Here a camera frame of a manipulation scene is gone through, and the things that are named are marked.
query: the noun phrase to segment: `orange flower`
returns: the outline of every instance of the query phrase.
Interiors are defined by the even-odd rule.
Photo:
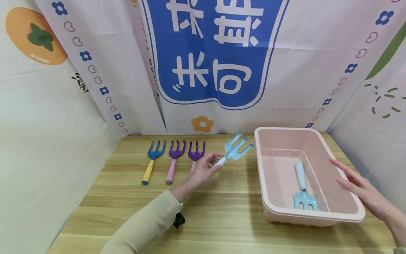
[[[210,120],[207,116],[201,115],[198,118],[192,119],[193,129],[195,131],[210,132],[214,125],[214,121]]]

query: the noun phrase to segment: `chinese characters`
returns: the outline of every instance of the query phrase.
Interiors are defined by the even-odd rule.
[[[204,12],[193,9],[195,7],[198,0],[186,0],[187,3],[178,3],[177,0],[170,0],[166,4],[166,8],[171,11],[172,15],[172,25],[173,31],[179,32],[179,27],[181,29],[185,29],[188,26],[192,27],[192,34],[196,34],[196,31],[199,33],[200,38],[203,38],[203,33],[200,30],[199,24],[197,23],[196,18],[203,19]],[[187,12],[190,16],[190,22],[188,19],[185,19],[179,24],[178,20],[178,12]]]
[[[252,8],[251,0],[244,0],[244,7],[237,7],[237,0],[231,0],[230,5],[224,5],[224,0],[217,0],[216,12],[246,16],[245,20],[229,19],[225,15],[214,19],[214,23],[218,26],[218,34],[214,35],[214,39],[218,43],[240,43],[243,47],[248,47],[249,43],[254,46],[259,43],[257,38],[251,35],[251,28],[256,29],[261,21],[255,18],[252,22],[251,16],[262,16],[263,8]]]
[[[79,73],[75,73],[75,76],[71,77],[73,80],[76,80],[78,83],[79,89],[83,90],[83,93],[89,92],[89,90],[86,88],[86,85],[82,79],[82,77],[79,75]]]
[[[197,67],[200,67],[202,65],[204,56],[205,55],[203,52],[199,53],[199,57],[196,62]],[[246,82],[250,80],[252,71],[247,66],[232,64],[232,63],[219,64],[218,59],[213,60],[213,76],[214,76],[215,90],[222,92],[222,93],[226,93],[226,94],[236,94],[240,91],[240,89],[242,87],[242,80],[239,76],[233,75],[233,74],[225,75],[220,79],[220,82],[218,83],[218,71],[227,70],[227,69],[243,72],[244,78],[242,80],[246,81]],[[209,70],[208,69],[195,69],[193,53],[188,54],[188,69],[183,69],[182,58],[180,56],[177,56],[176,57],[176,68],[172,69],[172,72],[178,75],[178,80],[179,80],[180,86],[185,85],[183,75],[189,76],[190,87],[196,87],[195,78],[194,78],[195,76],[197,77],[197,79],[200,81],[200,83],[204,87],[206,87],[208,85],[208,82],[203,77],[203,74],[208,74]],[[235,87],[233,89],[228,89],[225,87],[225,83],[228,80],[235,81]],[[178,84],[176,84],[176,87],[173,86],[173,88],[177,92],[180,92],[180,90],[178,89],[179,88]]]

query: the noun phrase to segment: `purple garden fork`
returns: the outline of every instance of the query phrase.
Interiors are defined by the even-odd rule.
[[[178,144],[175,151],[172,151],[173,148],[173,140],[171,149],[169,150],[169,156],[172,157],[171,166],[169,167],[168,175],[166,176],[166,184],[171,185],[173,183],[173,176],[175,175],[175,166],[176,166],[176,159],[181,156],[186,149],[186,141],[183,140],[183,149],[179,150],[179,140],[176,141]]]
[[[199,160],[201,157],[204,156],[204,150],[206,147],[206,141],[203,141],[203,151],[199,152],[199,144],[196,141],[196,151],[195,152],[191,152],[192,150],[192,142],[190,142],[190,146],[189,146],[189,157],[193,160],[192,162],[192,167],[190,168],[190,173],[193,173],[194,168],[196,167],[197,164],[197,160]]]

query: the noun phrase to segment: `pink handle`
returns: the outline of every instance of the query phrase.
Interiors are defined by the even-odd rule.
[[[176,165],[176,160],[173,159],[171,162],[171,166],[169,167],[168,175],[166,176],[167,185],[171,185],[173,183],[173,176],[175,175],[175,165]]]
[[[193,173],[194,168],[196,167],[197,161],[192,162],[192,167],[190,168],[190,174]]]

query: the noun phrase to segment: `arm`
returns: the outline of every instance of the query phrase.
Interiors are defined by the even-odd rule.
[[[344,171],[348,181],[338,178],[337,182],[345,189],[357,195],[368,210],[382,220],[392,233],[397,249],[396,254],[406,254],[406,215],[389,202],[366,178],[339,161],[331,163]]]
[[[223,156],[211,153],[201,158],[192,175],[170,191],[164,191],[147,206],[136,212],[108,240],[101,254],[136,254],[156,237],[162,236],[175,221],[182,203],[201,184],[208,181],[222,165],[215,164]]]

